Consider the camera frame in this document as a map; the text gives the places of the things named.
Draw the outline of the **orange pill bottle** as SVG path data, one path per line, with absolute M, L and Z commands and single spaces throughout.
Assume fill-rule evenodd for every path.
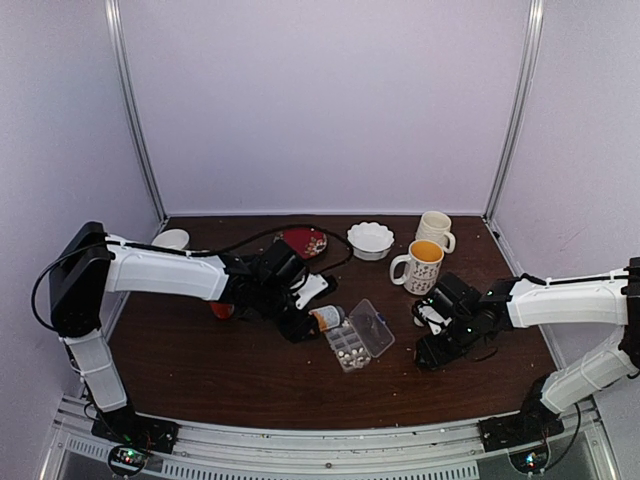
M 211 302 L 210 308 L 213 314 L 221 320 L 230 319 L 235 311 L 235 306 L 233 304 L 220 303 L 220 302 Z

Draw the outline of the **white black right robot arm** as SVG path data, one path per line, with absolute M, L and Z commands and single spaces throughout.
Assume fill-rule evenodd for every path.
M 503 331 L 551 324 L 610 324 L 611 335 L 570 366 L 537 380 L 513 419 L 519 440 L 535 440 L 569 406 L 639 374 L 639 260 L 608 273 L 564 279 L 528 274 L 480 293 L 444 274 L 412 307 L 432 332 L 416 343 L 417 366 L 437 370 Z

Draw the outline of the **grey lid supplement bottle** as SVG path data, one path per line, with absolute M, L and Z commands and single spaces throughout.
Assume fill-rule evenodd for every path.
M 310 310 L 309 313 L 317 321 L 321 332 L 327 332 L 339 327 L 345 319 L 344 309 L 339 306 L 327 305 Z

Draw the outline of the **clear plastic pill organizer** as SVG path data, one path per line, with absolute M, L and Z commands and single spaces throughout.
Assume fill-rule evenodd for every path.
M 365 368 L 395 343 L 385 318 L 368 299 L 342 314 L 341 323 L 324 335 L 344 373 Z

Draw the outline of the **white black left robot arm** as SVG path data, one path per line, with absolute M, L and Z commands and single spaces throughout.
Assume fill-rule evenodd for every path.
M 40 324 L 56 333 L 84 380 L 99 421 L 123 444 L 137 442 L 144 424 L 126 391 L 102 332 L 107 293 L 146 292 L 230 304 L 275 323 L 292 343 L 316 337 L 308 305 L 333 293 L 328 270 L 310 271 L 284 240 L 258 254 L 181 250 L 111 236 L 99 222 L 84 224 L 37 278 L 49 285 L 50 313 Z

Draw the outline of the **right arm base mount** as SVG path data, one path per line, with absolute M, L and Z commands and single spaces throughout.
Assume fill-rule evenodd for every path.
M 478 423 L 486 452 L 506 450 L 511 466 L 519 473 L 542 473 L 551 463 L 549 439 L 564 432 L 563 422 L 552 415 L 515 413 L 491 417 Z

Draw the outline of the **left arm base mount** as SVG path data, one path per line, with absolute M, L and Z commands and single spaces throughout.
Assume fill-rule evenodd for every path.
M 107 466 L 120 477 L 140 474 L 157 454 L 171 454 L 177 441 L 177 423 L 134 414 L 129 419 L 96 415 L 91 428 L 95 437 L 114 443 Z

